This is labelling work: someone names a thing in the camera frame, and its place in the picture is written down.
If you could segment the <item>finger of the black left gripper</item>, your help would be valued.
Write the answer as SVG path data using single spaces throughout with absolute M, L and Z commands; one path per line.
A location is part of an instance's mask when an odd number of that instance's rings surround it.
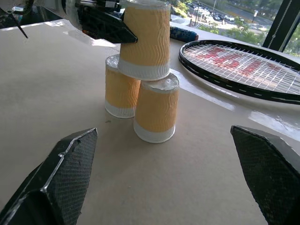
M 103 11 L 98 7 L 78 8 L 81 30 L 89 37 L 98 40 L 105 39 L 113 44 L 136 43 L 138 37 L 130 30 L 124 21 Z

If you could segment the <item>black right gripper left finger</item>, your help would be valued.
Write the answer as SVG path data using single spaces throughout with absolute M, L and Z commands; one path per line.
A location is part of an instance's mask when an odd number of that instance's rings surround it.
M 90 183 L 96 128 L 59 140 L 0 212 L 2 225 L 75 225 Z

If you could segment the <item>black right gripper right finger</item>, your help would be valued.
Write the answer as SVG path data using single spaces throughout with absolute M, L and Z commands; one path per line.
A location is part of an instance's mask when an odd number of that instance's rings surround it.
M 269 225 L 300 223 L 300 155 L 281 137 L 234 125 L 245 181 Z

